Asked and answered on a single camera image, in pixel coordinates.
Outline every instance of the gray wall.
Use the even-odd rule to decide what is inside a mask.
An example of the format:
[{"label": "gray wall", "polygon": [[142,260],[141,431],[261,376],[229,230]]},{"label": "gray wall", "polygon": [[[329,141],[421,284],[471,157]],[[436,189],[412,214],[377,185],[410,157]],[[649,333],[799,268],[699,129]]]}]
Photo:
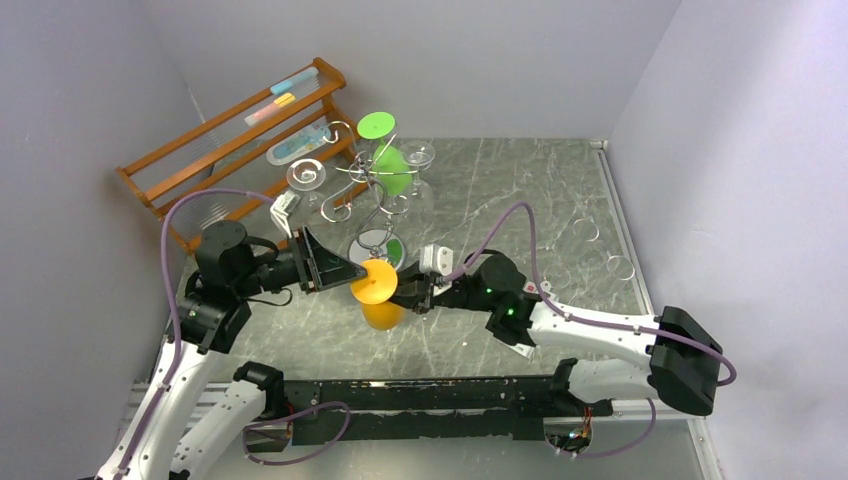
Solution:
[{"label": "gray wall", "polygon": [[354,118],[422,137],[608,138],[680,0],[147,0],[207,117],[322,56]]},{"label": "gray wall", "polygon": [[611,138],[658,306],[723,343],[710,418],[729,479],[848,468],[848,12],[686,0]]},{"label": "gray wall", "polygon": [[80,478],[166,317],[158,225],[112,169],[198,117],[137,2],[3,2],[0,45],[0,476]]}]

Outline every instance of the robotic arm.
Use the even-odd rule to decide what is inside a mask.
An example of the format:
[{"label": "robotic arm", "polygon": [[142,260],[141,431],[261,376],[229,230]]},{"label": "robotic arm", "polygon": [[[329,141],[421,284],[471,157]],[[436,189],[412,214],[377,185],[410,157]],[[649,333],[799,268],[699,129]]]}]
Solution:
[{"label": "robotic arm", "polygon": [[[224,400],[183,436],[204,386],[250,317],[250,296],[263,291],[280,292],[292,285],[309,294],[366,276],[363,267],[324,248],[307,227],[293,231],[284,249],[249,236],[243,225],[227,220],[207,227],[202,238],[195,253],[198,271],[190,278],[185,298],[179,303],[182,355],[177,374],[170,385],[162,384],[163,372],[175,357],[172,327],[138,413],[96,478],[145,479],[167,475],[171,479],[203,478],[249,423],[281,418],[291,410],[308,408],[308,404],[298,405],[301,400],[287,392],[287,384],[292,382],[286,382],[282,372],[248,362],[236,372]],[[254,247],[264,247],[267,251],[257,255]],[[615,315],[561,304],[548,293],[547,300],[556,302],[562,312],[626,325],[633,332],[588,326],[570,320],[568,315],[555,314],[543,302],[536,284],[528,282],[509,258],[494,251],[488,253],[474,273],[446,283],[443,279],[453,267],[453,253],[445,247],[428,246],[423,249],[420,262],[399,273],[398,287],[390,301],[419,314],[436,307],[489,312],[486,328],[498,340],[519,351],[537,345],[579,347],[610,359],[595,362],[565,359],[552,376],[527,379],[538,388],[519,391],[520,397],[500,393],[499,398],[474,403],[475,407],[514,408],[520,411],[520,416],[541,422],[545,417],[580,416],[587,409],[595,416],[611,415],[612,399],[659,398],[684,413],[712,413],[719,362],[686,344],[639,333],[640,328],[658,328],[721,353],[721,347],[685,311],[666,307],[659,317]],[[428,381],[427,385],[438,385],[443,380]],[[328,390],[322,396],[324,400],[333,399],[333,395],[346,395],[351,386],[367,388],[384,383],[357,382],[324,382],[328,384],[325,389],[336,390]],[[514,387],[510,380],[506,382]],[[420,399],[426,395],[421,392],[415,399],[397,395],[379,397],[385,398],[384,404],[362,404],[361,409],[468,406],[457,405],[455,399],[441,398],[438,393],[427,397],[426,407],[411,404],[423,401]],[[317,396],[312,397],[313,405]],[[136,434],[140,440],[127,463],[125,449]]]}]

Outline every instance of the floor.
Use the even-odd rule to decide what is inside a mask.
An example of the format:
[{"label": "floor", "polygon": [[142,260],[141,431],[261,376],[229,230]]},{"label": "floor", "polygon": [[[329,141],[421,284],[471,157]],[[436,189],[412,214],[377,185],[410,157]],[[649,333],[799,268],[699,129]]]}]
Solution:
[{"label": "floor", "polygon": [[[597,154],[588,141],[431,141],[436,159],[422,179],[436,193],[436,219],[429,229],[409,225],[398,229],[411,252],[436,242],[454,249],[457,259],[464,258],[506,208],[527,200],[537,217],[540,272],[561,301],[616,313],[642,313],[635,279],[615,292],[608,288],[606,260],[621,255],[623,247]],[[268,179],[285,175],[284,168],[259,159],[228,179],[227,186],[262,189]],[[345,178],[343,173],[331,173],[322,191],[334,191]],[[360,196],[355,203],[348,222],[317,229],[316,235],[327,247],[346,252],[357,225],[374,206],[368,196]],[[569,227],[585,218],[599,230],[596,241],[583,244],[586,248],[568,241]],[[252,235],[282,239],[267,210],[244,223]],[[490,247],[510,256],[529,274],[526,215],[513,214]],[[186,274],[191,270],[189,262]],[[548,347],[524,358],[492,337],[485,329],[483,313],[450,309],[424,316],[409,313],[393,330],[376,331],[365,323],[346,287],[308,296],[297,292],[287,307],[254,304],[251,308],[253,316],[216,381],[229,381],[232,372],[248,360],[281,369],[289,379],[330,379],[552,373],[562,358],[593,358],[588,352]]]}]

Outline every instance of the wooden rack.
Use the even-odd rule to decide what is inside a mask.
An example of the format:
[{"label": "wooden rack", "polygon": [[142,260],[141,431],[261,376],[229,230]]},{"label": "wooden rack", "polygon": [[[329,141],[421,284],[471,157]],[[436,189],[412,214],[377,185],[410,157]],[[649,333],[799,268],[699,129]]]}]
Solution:
[{"label": "wooden rack", "polygon": [[[341,120],[347,122],[349,125],[355,125],[353,121],[347,115],[345,115],[344,112],[341,111],[341,109],[339,109],[332,96],[333,92],[344,88],[344,86],[346,85],[345,78],[341,74],[341,72],[336,70],[336,68],[331,66],[329,63],[325,62],[323,59],[315,58],[310,65],[303,67],[302,69],[298,70],[290,76],[296,75],[297,73],[306,70],[309,67],[317,68],[319,76],[322,78],[321,85],[320,87],[318,87],[317,90],[304,96],[303,98],[298,98],[294,103],[286,106],[285,108],[281,109],[279,112],[273,114],[272,116],[260,121],[253,127],[247,128],[243,133],[236,135],[234,138],[221,144],[211,152],[200,156],[199,158],[192,161],[188,166],[182,168],[177,173],[159,181],[147,190],[143,191],[136,184],[136,182],[133,181],[134,175],[138,174],[140,171],[157,162],[161,162],[168,155],[172,154],[173,152],[176,152],[182,147],[185,147],[193,140],[199,139],[204,134],[212,132],[213,129],[224,124],[236,115],[239,115],[242,112],[249,110],[251,107],[257,106],[258,104],[262,103],[272,95],[270,86],[269,88],[264,88],[260,90],[255,95],[231,107],[230,109],[226,110],[215,118],[204,122],[197,128],[194,128],[193,130],[184,133],[180,137],[177,137],[176,139],[148,153],[147,155],[141,157],[132,164],[126,167],[116,168],[115,171],[124,181],[124,183],[126,183],[127,186],[130,187],[132,192],[135,194],[136,197],[138,197],[141,203],[145,207],[147,207],[148,210],[153,212],[153,214],[161,221],[165,218],[165,215],[171,208],[173,208],[174,204],[180,198],[188,195],[189,193],[214,186],[216,183],[233,174],[234,172],[244,167],[248,163],[252,162],[256,158],[264,157],[265,152],[269,148],[271,148],[278,142],[286,139],[287,137],[297,133],[299,130],[312,124],[321,117],[326,118],[328,122],[334,120]],[[302,118],[298,122],[286,128],[281,133],[274,135],[268,140],[263,141],[259,146],[251,149],[242,157],[235,159],[226,166],[215,169],[209,177],[199,181],[191,188],[186,189],[186,191],[182,192],[180,195],[168,200],[161,206],[157,207],[156,205],[154,205],[154,202],[156,202],[157,199],[161,199],[163,196],[166,196],[169,192],[179,187],[180,185],[183,185],[189,179],[203,172],[208,172],[210,169],[212,169],[212,167],[214,167],[227,155],[232,154],[248,142],[256,139],[265,132],[268,132],[272,128],[303,112],[311,105],[318,104],[319,102],[320,107],[318,108],[318,110],[310,113],[306,117]],[[334,155],[341,154],[348,161],[352,162],[356,154],[356,152],[353,151],[353,139],[351,138],[350,134],[347,132],[346,129],[337,129],[337,131],[339,133],[339,140],[335,143],[323,146],[322,148],[317,150],[314,155],[310,155],[310,158],[315,158],[316,160],[324,162],[327,159],[333,157]],[[284,171],[281,177],[281,179],[277,180],[271,186],[266,188],[262,193],[269,197],[275,197],[279,195],[283,190],[285,190],[286,187],[288,187],[288,182],[286,181]],[[359,188],[354,190],[354,195],[358,195],[364,190],[364,185],[360,185]],[[252,212],[253,210],[255,210],[256,208],[258,208],[260,205],[261,202],[259,200],[248,200],[244,202],[244,204],[240,207],[231,211],[226,216],[226,218],[229,220],[239,220],[250,212]],[[200,245],[199,235],[193,236],[192,238],[183,238],[183,236],[174,228],[171,228],[170,230],[171,234],[186,252],[192,253]]]}]

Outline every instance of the wooden dish rack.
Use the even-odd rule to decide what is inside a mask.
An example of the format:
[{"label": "wooden dish rack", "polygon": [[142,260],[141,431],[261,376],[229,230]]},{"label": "wooden dish rack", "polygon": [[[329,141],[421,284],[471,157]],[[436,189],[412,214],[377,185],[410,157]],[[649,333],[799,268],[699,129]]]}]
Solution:
[{"label": "wooden dish rack", "polygon": [[[322,117],[327,122],[341,120],[348,125],[354,126],[353,121],[341,111],[332,95],[333,92],[344,88],[346,85],[345,78],[341,72],[323,59],[315,58],[310,65],[303,67],[289,77],[309,67],[315,67],[318,70],[318,88],[302,98],[297,98],[293,103],[256,123],[254,126],[247,127],[243,121],[244,115],[240,114],[244,113],[246,115],[248,111],[257,110],[263,104],[267,105],[270,103],[272,101],[270,86],[229,108],[215,118],[204,122],[198,127],[148,153],[130,165],[116,168],[115,171],[124,183],[129,186],[135,196],[138,197],[141,203],[162,221],[168,211],[182,197],[189,193],[215,186],[221,180],[259,157],[263,157],[264,161],[264,154],[269,148]],[[348,161],[352,162],[356,152],[353,150],[353,139],[350,133],[344,128],[336,129],[336,131],[339,135],[337,142],[325,144],[308,156],[324,162],[334,155],[341,154]],[[262,139],[258,146],[251,148],[237,158],[227,158],[227,163],[215,168],[216,164],[221,162],[221,160],[232,155],[233,152],[242,149],[249,142],[254,141],[267,132],[278,133],[271,138]],[[156,180],[154,178],[152,180],[153,184],[147,188],[142,188],[138,185],[140,182],[136,181],[136,178],[138,178],[136,176],[140,172],[154,165],[159,168],[150,170],[167,169],[169,166],[166,165],[169,163],[168,159],[176,156],[180,151],[185,152],[182,155],[183,159],[186,158],[186,155],[188,156],[189,163],[187,166],[164,179]],[[285,168],[280,168],[280,178],[274,179],[274,183],[262,191],[263,194],[273,198],[288,187]],[[194,183],[190,187],[186,187],[187,181],[201,173],[208,173],[210,170],[212,173],[208,177]],[[364,185],[358,185],[358,187],[354,190],[354,195],[358,195],[365,190]],[[223,215],[214,215],[213,213],[212,216],[215,218],[207,218],[207,223],[221,218],[229,220],[242,219],[262,204],[259,200],[245,200],[247,197],[239,196],[236,198],[239,199],[240,205],[235,206],[231,210],[228,209],[227,213]],[[340,203],[341,200],[338,200],[336,205],[338,206]],[[182,229],[182,231],[179,231],[178,228],[173,226],[170,229],[171,234],[179,245],[189,254],[193,253],[200,245],[200,230],[200,226],[194,231],[192,229]]]}]

